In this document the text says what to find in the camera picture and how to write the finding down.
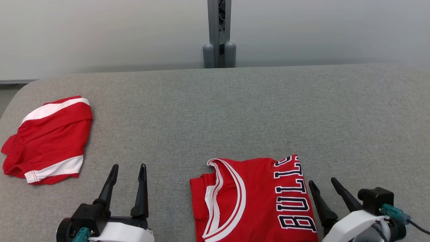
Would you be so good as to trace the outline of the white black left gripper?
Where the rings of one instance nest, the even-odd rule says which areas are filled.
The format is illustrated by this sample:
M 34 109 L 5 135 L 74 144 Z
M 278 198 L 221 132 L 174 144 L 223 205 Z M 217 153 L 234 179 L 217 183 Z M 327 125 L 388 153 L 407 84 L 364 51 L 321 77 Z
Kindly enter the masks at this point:
M 103 214 L 106 217 L 111 216 L 110 204 L 112 200 L 112 192 L 114 185 L 117 182 L 119 165 L 114 164 L 109 173 L 102 191 L 97 199 L 94 200 L 94 205 L 101 205 Z M 148 211 L 148 188 L 147 188 L 147 173 L 146 165 L 141 164 L 138 175 L 138 191 L 136 195 L 135 205 L 131 210 L 131 216 L 139 219 L 147 219 Z M 154 242 L 155 237 L 150 229 L 137 227 L 120 222 L 108 222 L 99 236 L 87 227 L 75 229 L 72 227 L 71 219 L 63 219 L 56 231 L 57 242 Z

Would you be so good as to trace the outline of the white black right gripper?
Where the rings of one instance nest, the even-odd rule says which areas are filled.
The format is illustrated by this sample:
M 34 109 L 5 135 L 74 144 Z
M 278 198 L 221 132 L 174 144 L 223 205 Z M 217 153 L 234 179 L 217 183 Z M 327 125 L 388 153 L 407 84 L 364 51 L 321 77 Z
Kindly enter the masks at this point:
M 326 204 L 315 182 L 308 182 L 321 225 L 331 229 L 323 242 L 396 242 L 406 237 L 404 224 L 385 215 L 368 213 L 335 177 L 331 178 L 331 183 L 351 213 L 338 221 L 337 214 Z

